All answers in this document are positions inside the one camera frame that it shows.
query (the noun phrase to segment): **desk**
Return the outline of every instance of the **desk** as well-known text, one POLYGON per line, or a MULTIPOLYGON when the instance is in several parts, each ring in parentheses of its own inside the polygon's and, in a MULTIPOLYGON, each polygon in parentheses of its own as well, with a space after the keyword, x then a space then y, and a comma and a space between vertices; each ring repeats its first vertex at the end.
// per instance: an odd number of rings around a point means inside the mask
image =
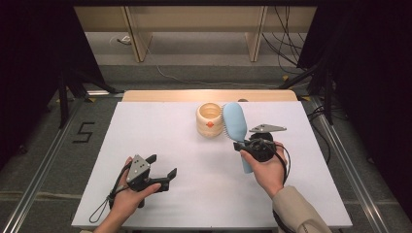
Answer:
POLYGON ((287 131, 273 133, 291 154, 292 169, 287 185, 296 186, 330 227, 351 226, 300 102, 295 101, 290 90, 280 91, 279 95, 277 90, 261 93, 271 97, 254 98, 258 96, 256 90, 126 92, 125 102, 119 103, 115 110, 72 224, 84 229, 98 225, 100 222, 92 224, 88 218, 113 186, 125 158, 135 153, 143 157, 156 153, 157 162, 153 164, 151 177, 164 176, 175 167, 178 175, 168 192, 150 196, 146 206, 138 210, 124 228, 248 230, 276 227, 270 199, 252 174, 243 173, 241 158, 233 150, 232 142, 224 134, 206 139, 196 131, 196 108, 210 100, 224 104, 226 101, 221 100, 227 98, 228 101, 265 101, 240 104, 249 127, 261 123, 288 127, 287 131), (200 97, 189 99, 196 91, 200 97), (279 98, 285 95, 291 97, 290 101, 279 101, 285 100, 285 97, 279 98), (297 138, 298 147, 294 146, 297 138))

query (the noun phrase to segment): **gray carpet floor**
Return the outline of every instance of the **gray carpet floor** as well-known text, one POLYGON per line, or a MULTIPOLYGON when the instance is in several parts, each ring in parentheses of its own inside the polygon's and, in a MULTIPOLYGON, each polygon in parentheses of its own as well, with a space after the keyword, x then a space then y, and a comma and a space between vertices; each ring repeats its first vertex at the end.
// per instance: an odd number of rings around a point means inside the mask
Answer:
MULTIPOLYGON (((179 77, 180 80, 161 76, 155 66, 101 66, 107 84, 118 89, 268 88, 268 85, 279 85, 283 82, 279 79, 279 74, 282 74, 279 67, 163 66, 161 69, 168 76, 179 77), (188 81, 207 83, 185 83, 188 81), (221 82, 227 84, 210 84, 221 82)), ((86 87, 94 89, 90 84, 86 84, 86 87)), ((304 94, 304 86, 297 88, 295 92, 304 94)), ((0 226, 2 227, 21 198, 22 192, 31 182, 56 135, 59 125, 56 96, 49 103, 51 111, 43 115, 26 142, 28 153, 13 156, 0 172, 2 207, 0 226)), ((116 97, 99 97, 82 103, 19 232, 80 232, 80 229, 71 226, 71 221, 119 101, 121 99, 116 97), (88 143, 73 143, 86 138, 86 135, 78 135, 83 122, 94 122, 85 126, 85 130, 92 132, 92 135, 88 143)), ((314 110, 310 101, 303 101, 302 105, 307 114, 314 110)), ((412 232, 410 220, 397 204, 374 165, 367 162, 367 153, 351 121, 346 118, 343 111, 338 109, 337 102, 334 108, 337 109, 333 112, 334 127, 351 159, 355 161, 356 168, 375 204, 379 207, 390 232, 412 232)), ((325 135, 319 119, 314 119, 313 122, 320 129, 321 134, 325 135)), ((319 133, 316 131, 314 133, 327 159, 327 144, 319 133)), ((354 224, 352 228, 333 229, 333 232, 373 232, 333 149, 330 151, 328 168, 354 224)))

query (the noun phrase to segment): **sleeve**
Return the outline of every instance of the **sleeve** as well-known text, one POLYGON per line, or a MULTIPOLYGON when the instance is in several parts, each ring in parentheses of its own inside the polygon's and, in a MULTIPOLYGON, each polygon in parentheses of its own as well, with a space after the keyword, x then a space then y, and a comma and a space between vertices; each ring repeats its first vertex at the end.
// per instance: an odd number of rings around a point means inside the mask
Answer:
POLYGON ((275 218, 277 214, 290 230, 298 233, 331 232, 315 208, 295 187, 284 187, 272 201, 275 218))

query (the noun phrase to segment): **light blue hairbrush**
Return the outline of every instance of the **light blue hairbrush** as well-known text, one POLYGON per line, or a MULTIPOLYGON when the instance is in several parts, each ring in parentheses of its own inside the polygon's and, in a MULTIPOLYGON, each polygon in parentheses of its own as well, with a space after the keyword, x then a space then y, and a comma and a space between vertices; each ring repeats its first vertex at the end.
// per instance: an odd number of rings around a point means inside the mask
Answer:
MULTIPOLYGON (((224 123, 224 132, 228 138, 244 146, 248 126, 242 107, 236 103, 228 103, 222 107, 222 118, 224 123)), ((252 168, 242 157, 243 171, 252 173, 252 168)))

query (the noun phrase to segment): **floor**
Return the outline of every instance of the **floor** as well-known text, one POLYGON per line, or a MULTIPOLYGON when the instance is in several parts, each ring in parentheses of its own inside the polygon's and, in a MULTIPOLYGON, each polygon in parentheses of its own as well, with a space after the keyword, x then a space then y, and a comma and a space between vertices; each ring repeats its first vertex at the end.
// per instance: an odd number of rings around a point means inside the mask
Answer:
MULTIPOLYGON (((280 85, 284 78, 299 73, 288 61, 274 53, 262 41, 257 62, 250 62, 243 34, 240 33, 155 33, 150 54, 145 62, 137 63, 129 45, 118 42, 126 33, 86 33, 105 81, 119 89, 165 88, 268 88, 280 85)), ((271 34, 266 38, 276 47, 280 43, 271 34)), ((305 35, 292 35, 297 47, 305 35)), ((294 60, 291 47, 283 45, 282 52, 294 60)), ((293 90, 305 96, 308 81, 293 90)), ((87 84, 87 89, 96 89, 87 84)), ((19 232, 79 232, 71 226, 88 177, 94 166, 105 133, 110 124, 119 96, 96 96, 84 100, 71 99, 70 126, 59 130, 57 95, 49 103, 30 139, 27 153, 16 154, 0 172, 0 225, 6 227, 11 213, 25 195, 34 191, 34 199, 17 223, 19 232), (92 132, 78 134, 79 129, 92 132), (50 158, 45 164, 44 158, 50 158), (34 177, 41 177, 34 190, 34 177)), ((312 113, 322 96, 309 96, 301 101, 307 114, 312 113)), ((328 162, 343 203, 354 224, 352 228, 332 229, 333 232, 412 232, 412 224, 382 180, 373 163, 367 161, 361 139, 339 108, 333 103, 333 130, 337 132, 344 156, 353 163, 358 180, 374 207, 378 209, 381 230, 376 229, 374 215, 366 213, 353 179, 342 164, 339 145, 327 134, 322 116, 313 120, 314 134, 328 162)))

